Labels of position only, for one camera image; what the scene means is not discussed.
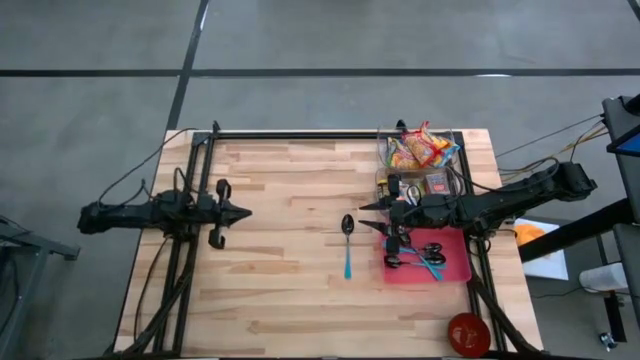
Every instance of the red lid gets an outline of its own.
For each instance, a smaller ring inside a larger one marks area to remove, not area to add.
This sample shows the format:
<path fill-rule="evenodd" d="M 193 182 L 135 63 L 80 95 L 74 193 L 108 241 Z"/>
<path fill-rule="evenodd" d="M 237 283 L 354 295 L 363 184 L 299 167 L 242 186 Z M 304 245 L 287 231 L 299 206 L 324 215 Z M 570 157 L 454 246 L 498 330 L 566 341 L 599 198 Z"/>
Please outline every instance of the red lid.
<path fill-rule="evenodd" d="M 491 334 L 487 324 L 471 313 L 458 314 L 449 321 L 449 343 L 460 355 L 478 358 L 489 351 Z"/>

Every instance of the pink tray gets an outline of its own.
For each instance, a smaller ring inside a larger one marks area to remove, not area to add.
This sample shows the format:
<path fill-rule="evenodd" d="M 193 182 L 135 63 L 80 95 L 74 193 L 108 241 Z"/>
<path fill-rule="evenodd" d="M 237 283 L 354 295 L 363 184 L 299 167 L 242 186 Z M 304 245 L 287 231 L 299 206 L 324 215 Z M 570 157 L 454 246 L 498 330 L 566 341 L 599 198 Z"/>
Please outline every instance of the pink tray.
<path fill-rule="evenodd" d="M 430 242 L 442 244 L 441 253 L 447 258 L 447 268 L 438 270 L 442 274 L 442 282 L 466 282 L 471 279 L 469 258 L 462 230 L 450 227 L 439 230 L 414 229 L 410 236 L 411 244 L 415 249 L 423 248 Z M 420 262 L 418 257 L 413 254 L 400 254 L 399 256 L 402 261 Z M 438 282 L 427 268 L 413 265 L 402 265 L 397 269 L 384 266 L 384 281 L 390 284 Z"/>

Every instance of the concrete floor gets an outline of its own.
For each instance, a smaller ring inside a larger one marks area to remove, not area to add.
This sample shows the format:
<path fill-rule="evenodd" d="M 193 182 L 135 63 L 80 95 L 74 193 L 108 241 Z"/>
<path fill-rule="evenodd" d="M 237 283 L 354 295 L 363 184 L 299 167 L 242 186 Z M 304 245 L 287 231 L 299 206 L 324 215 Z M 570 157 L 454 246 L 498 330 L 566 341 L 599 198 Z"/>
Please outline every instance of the concrete floor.
<path fill-rule="evenodd" d="M 199 1 L 0 1 L 0 69 L 180 68 Z M 214 0 L 194 68 L 430 67 L 625 68 L 640 58 L 640 22 L 625 0 L 290 1 Z M 601 111 L 605 97 L 637 93 L 638 77 L 191 79 L 178 128 L 373 128 L 402 118 L 435 127 L 489 128 L 496 153 Z M 75 224 L 120 174 L 158 146 L 174 78 L 0 78 L 0 213 L 82 246 L 77 262 L 51 258 L 29 314 L 20 358 L 96 356 L 113 340 L 136 231 L 83 236 Z M 588 124 L 501 157 L 513 167 L 561 149 Z M 576 153 L 600 185 L 579 206 L 531 213 L 575 219 L 624 196 L 606 137 Z M 155 163 L 112 194 L 153 180 Z M 571 282 L 533 279 L 532 294 L 576 286 L 597 266 L 594 244 L 568 251 Z M 606 353 L 599 298 L 534 300 L 552 353 L 633 358 L 630 343 Z"/>

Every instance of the metal spoon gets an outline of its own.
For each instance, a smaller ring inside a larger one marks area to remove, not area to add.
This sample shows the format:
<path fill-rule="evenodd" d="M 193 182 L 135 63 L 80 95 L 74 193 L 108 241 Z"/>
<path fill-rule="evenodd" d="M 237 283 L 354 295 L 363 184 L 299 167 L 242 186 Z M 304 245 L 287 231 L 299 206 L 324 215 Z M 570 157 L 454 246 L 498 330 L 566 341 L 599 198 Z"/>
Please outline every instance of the metal spoon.
<path fill-rule="evenodd" d="M 344 278 L 351 279 L 351 251 L 349 247 L 349 235 L 353 232 L 355 224 L 353 217 L 349 214 L 342 218 L 342 232 L 347 236 L 347 262 L 344 265 Z"/>

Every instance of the wooden tabletop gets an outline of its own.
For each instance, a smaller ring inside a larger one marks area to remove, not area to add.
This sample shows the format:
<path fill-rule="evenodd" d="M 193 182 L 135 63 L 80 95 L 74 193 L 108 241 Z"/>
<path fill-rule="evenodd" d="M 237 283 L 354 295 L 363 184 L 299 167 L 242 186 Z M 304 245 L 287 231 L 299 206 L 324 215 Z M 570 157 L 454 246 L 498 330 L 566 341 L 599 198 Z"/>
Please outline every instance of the wooden tabletop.
<path fill-rule="evenodd" d="M 473 180 L 500 186 L 488 131 L 461 131 Z M 154 193 L 172 188 L 173 170 L 186 167 L 190 143 L 191 134 L 184 133 L 165 146 Z M 385 284 L 380 235 L 358 223 L 351 236 L 353 278 L 343 277 L 340 220 L 346 213 L 356 220 L 379 216 L 358 210 L 374 201 L 378 167 L 374 140 L 216 141 L 209 189 L 213 192 L 215 182 L 226 178 L 233 187 L 231 202 L 253 215 L 225 230 L 224 250 L 207 244 L 210 228 L 203 228 L 182 355 L 456 355 L 446 329 L 454 315 L 469 312 L 465 284 Z M 116 350 L 133 341 L 136 305 L 162 241 L 159 231 L 142 235 Z M 160 303 L 169 250 L 163 249 L 147 290 L 142 324 Z M 513 236 L 500 232 L 494 237 L 489 258 L 500 305 L 525 338 L 541 348 Z M 167 347 L 174 320 L 175 309 Z"/>

